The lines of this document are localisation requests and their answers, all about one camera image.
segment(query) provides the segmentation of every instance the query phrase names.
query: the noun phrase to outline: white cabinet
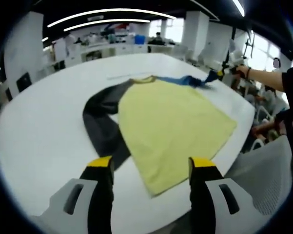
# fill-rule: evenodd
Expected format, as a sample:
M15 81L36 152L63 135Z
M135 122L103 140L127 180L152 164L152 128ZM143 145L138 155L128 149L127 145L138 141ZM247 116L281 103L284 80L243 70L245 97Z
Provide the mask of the white cabinet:
M147 45L133 45L133 54L147 53Z
M116 55L129 55L133 53L132 45L119 44L116 46Z
M81 60L81 55L76 55L76 56L71 56L71 57L67 57L65 59L65 67L72 67L75 66L77 64L81 64L82 60Z

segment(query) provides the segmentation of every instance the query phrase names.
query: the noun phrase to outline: gray chair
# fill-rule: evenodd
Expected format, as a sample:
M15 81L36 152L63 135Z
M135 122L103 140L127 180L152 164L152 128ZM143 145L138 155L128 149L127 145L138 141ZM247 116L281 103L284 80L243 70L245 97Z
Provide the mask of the gray chair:
M268 221L291 190L291 160L288 139L281 136L259 149L240 155L225 177L232 179L252 197L253 206L262 215L260 219Z

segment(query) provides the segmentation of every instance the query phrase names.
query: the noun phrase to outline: white table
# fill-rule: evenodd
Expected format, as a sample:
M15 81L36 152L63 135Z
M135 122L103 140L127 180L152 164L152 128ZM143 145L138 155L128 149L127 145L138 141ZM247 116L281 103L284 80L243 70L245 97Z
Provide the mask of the white table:
M107 86L150 74L207 76L163 54L102 58L33 84L4 108L0 116L0 171L27 214L41 214L50 196L71 178L79 178L86 164L97 157L82 120L86 101ZM224 175L245 142L254 108L220 81L199 91L237 121L233 135L213 158ZM188 181L151 198L132 158L115 172L114 195L113 234L150 233L181 217L191 206Z

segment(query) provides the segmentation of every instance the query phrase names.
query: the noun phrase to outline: wall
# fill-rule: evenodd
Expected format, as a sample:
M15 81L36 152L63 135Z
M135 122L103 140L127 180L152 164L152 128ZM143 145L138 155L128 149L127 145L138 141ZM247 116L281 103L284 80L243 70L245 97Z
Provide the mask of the wall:
M163 20L161 22L161 28L160 28L160 36L162 38L166 38L166 30L167 30L167 20Z
M182 44L194 52L194 59L205 48L208 27L209 17L207 15L199 11L186 12Z
M243 30L240 30L240 29L236 29L236 34L235 34L235 39L234 39L234 42L235 42L235 45L244 53L243 51L243 48L244 48L244 45L246 43L248 39L248 33L243 31Z
M209 28L209 17L200 12L198 17L198 31L196 36L196 43L195 43L195 50L194 50L194 57L197 58L198 55L202 52L202 50L206 46L207 42L207 34Z
M211 60L225 60L233 28L224 24L209 22L206 44Z
M143 35L148 37L150 32L150 24L149 23L131 23L130 31L135 32L138 35Z
M4 69L12 97L19 93L16 81L26 72L32 83L38 80L43 54L42 23L42 14L29 12L9 35L4 48Z
M71 31L70 34L76 38L83 38L87 34L101 32L101 30L103 30L106 26L107 26L107 24L81 28L81 29L78 29L75 31Z

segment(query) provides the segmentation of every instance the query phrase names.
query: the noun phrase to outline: yellow shirt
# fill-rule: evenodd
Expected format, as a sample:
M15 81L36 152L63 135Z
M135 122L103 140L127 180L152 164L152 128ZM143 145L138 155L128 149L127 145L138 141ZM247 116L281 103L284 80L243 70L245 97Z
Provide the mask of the yellow shirt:
M135 84L119 103L119 127L152 195L188 178L188 158L212 159L236 122L189 86Z

